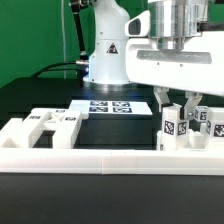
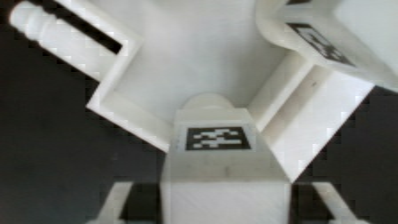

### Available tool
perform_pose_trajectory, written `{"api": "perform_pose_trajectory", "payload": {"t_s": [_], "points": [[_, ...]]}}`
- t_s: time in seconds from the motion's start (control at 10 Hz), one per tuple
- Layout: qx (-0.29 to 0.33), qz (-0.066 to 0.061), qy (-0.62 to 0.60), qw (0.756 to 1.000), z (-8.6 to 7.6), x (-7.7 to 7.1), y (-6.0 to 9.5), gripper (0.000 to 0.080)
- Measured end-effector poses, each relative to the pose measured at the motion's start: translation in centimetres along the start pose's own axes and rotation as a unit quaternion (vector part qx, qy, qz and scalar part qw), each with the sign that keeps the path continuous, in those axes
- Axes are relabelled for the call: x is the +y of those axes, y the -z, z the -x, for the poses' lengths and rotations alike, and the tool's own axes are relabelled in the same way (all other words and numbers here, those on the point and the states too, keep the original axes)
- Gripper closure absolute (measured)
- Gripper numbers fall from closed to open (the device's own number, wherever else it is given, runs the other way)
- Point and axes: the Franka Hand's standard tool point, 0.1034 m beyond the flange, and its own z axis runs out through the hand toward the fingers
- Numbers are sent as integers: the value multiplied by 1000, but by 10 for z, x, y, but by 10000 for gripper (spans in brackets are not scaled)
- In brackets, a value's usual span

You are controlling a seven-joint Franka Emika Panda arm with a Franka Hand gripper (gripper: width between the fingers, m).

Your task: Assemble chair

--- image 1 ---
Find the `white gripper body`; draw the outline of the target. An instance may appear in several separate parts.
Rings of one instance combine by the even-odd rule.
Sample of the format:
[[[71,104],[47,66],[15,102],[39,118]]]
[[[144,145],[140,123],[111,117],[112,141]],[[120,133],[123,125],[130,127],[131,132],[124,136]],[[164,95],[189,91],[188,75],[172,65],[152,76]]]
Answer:
[[[224,33],[190,38],[183,50],[158,50],[153,39],[132,38],[126,72],[135,83],[224,96]]]

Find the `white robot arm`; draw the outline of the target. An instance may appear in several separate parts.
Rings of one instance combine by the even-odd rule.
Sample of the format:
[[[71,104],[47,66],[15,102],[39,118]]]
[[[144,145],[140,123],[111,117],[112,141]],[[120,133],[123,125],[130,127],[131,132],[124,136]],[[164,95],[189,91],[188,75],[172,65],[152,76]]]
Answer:
[[[150,85],[161,107],[170,103],[169,90],[182,90],[185,119],[204,94],[224,96],[224,23],[208,20],[209,0],[148,0],[148,9],[135,18],[115,0],[92,5],[90,83]]]

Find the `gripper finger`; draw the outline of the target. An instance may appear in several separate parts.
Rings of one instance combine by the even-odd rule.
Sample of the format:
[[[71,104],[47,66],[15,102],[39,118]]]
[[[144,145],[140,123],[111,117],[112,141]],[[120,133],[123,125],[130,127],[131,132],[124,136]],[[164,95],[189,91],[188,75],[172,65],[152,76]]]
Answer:
[[[200,103],[203,97],[202,93],[198,92],[185,92],[185,98],[187,102],[180,109],[180,119],[181,120],[192,120],[195,114],[195,108]]]
[[[154,95],[158,102],[159,111],[162,111],[164,107],[171,105],[168,92],[169,89],[166,87],[154,87]]]

